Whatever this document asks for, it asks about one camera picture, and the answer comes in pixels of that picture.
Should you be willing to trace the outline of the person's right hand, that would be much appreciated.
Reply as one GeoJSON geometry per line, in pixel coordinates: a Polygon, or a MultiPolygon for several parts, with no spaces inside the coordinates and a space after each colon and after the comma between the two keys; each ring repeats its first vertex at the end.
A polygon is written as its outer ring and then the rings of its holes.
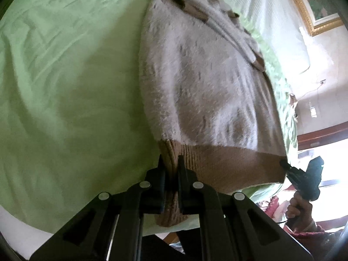
{"type": "Polygon", "coordinates": [[[286,211],[287,219],[294,219],[294,223],[291,226],[287,224],[287,227],[294,233],[316,232],[317,225],[312,218],[312,209],[312,204],[296,191],[286,211]]]}

